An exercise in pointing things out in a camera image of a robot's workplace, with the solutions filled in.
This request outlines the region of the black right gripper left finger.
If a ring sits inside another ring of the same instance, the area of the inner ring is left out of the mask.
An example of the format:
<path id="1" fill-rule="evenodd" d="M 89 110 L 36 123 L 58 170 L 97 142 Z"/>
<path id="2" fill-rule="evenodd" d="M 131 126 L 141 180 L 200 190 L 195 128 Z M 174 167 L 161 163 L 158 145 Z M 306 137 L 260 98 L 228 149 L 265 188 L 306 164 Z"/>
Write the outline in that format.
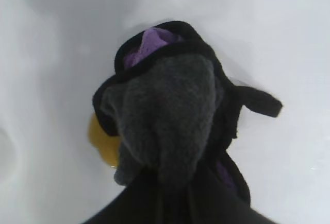
<path id="1" fill-rule="evenodd" d="M 162 198 L 155 174 L 139 174 L 115 200 L 85 223 L 162 223 Z"/>

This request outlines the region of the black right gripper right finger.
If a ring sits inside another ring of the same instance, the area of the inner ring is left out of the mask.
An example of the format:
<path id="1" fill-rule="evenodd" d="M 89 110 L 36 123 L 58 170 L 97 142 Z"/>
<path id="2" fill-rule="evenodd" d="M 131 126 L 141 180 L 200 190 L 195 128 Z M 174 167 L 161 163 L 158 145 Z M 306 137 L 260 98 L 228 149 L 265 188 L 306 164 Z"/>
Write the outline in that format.
<path id="1" fill-rule="evenodd" d="M 251 209 L 213 175 L 196 175 L 188 198 L 192 223 L 252 223 Z"/>

